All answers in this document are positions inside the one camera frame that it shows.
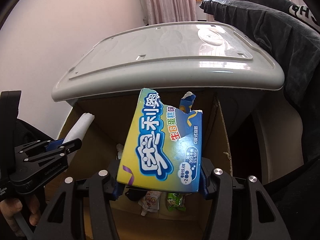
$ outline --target green snack wrapper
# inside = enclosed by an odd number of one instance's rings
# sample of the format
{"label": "green snack wrapper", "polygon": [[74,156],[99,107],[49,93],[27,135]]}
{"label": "green snack wrapper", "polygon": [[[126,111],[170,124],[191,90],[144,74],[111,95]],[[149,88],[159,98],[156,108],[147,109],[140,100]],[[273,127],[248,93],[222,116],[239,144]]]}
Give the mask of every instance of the green snack wrapper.
{"label": "green snack wrapper", "polygon": [[174,209],[186,211],[186,207],[184,206],[184,194],[168,193],[167,207],[169,211]]}

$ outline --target plastic lid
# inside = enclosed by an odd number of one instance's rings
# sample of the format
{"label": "plastic lid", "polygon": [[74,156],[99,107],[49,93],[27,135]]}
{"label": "plastic lid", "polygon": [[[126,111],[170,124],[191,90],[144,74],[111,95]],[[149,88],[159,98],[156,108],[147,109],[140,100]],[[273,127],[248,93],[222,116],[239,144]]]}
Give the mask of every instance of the plastic lid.
{"label": "plastic lid", "polygon": [[179,22],[104,39],[57,83],[55,101],[148,88],[228,87],[279,90],[279,64],[239,30]]}

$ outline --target cardboard box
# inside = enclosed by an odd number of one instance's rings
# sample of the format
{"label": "cardboard box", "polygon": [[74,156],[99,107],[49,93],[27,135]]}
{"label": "cardboard box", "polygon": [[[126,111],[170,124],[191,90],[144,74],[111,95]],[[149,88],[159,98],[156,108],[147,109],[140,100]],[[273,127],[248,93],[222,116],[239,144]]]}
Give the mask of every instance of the cardboard box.
{"label": "cardboard box", "polygon": [[[180,99],[187,91],[196,96],[193,109],[203,111],[202,156],[211,159],[216,168],[232,174],[231,155],[221,107],[214,89],[185,89],[179,91],[157,90],[161,101],[179,107]],[[46,198],[50,200],[65,177],[85,179],[101,169],[106,169],[117,155],[116,144],[125,144],[131,121],[137,106],[139,92],[118,95],[104,95],[104,98],[78,101],[72,109],[61,131],[65,137],[83,113],[95,115],[67,172],[51,181],[46,187]],[[84,201],[84,220],[87,239],[92,238],[88,200]],[[124,194],[117,201],[110,202],[113,217],[121,240],[202,239],[211,208],[211,201],[205,201],[199,193],[186,196],[187,210],[168,211],[166,193],[160,196],[160,210],[140,215],[141,207]]]}

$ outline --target purple stripe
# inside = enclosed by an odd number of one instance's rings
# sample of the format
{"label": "purple stripe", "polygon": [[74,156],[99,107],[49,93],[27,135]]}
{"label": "purple stripe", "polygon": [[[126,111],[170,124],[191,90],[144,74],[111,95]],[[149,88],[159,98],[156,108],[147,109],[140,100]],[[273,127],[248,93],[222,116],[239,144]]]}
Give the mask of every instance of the purple stripe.
{"label": "purple stripe", "polygon": [[133,183],[133,181],[134,181],[134,175],[133,175],[133,173],[132,173],[132,171],[130,170],[130,168],[129,167],[127,167],[127,166],[124,166],[124,165],[122,165],[122,169],[124,170],[124,171],[126,171],[126,172],[128,172],[128,173],[130,173],[130,174],[132,174],[132,176],[131,176],[131,178],[130,178],[130,180],[129,180],[129,182],[128,182],[128,185],[132,185],[132,183]]}

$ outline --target silver bolt head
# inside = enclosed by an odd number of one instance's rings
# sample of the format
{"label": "silver bolt head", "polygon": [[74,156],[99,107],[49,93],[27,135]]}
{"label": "silver bolt head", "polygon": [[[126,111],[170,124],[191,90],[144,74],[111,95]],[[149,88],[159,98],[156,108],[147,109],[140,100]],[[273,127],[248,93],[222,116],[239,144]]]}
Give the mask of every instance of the silver bolt head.
{"label": "silver bolt head", "polygon": [[221,175],[223,173],[223,170],[222,169],[219,169],[219,168],[216,168],[213,170],[213,172],[217,175]]}
{"label": "silver bolt head", "polygon": [[251,181],[251,182],[257,182],[257,177],[256,176],[249,176],[249,180]]}
{"label": "silver bolt head", "polygon": [[69,183],[73,182],[73,178],[72,177],[67,177],[67,178],[65,178],[64,182],[69,184]]}
{"label": "silver bolt head", "polygon": [[101,171],[99,171],[99,176],[101,176],[101,177],[104,177],[104,176],[107,176],[108,175],[108,171],[106,171],[106,170],[101,170]]}

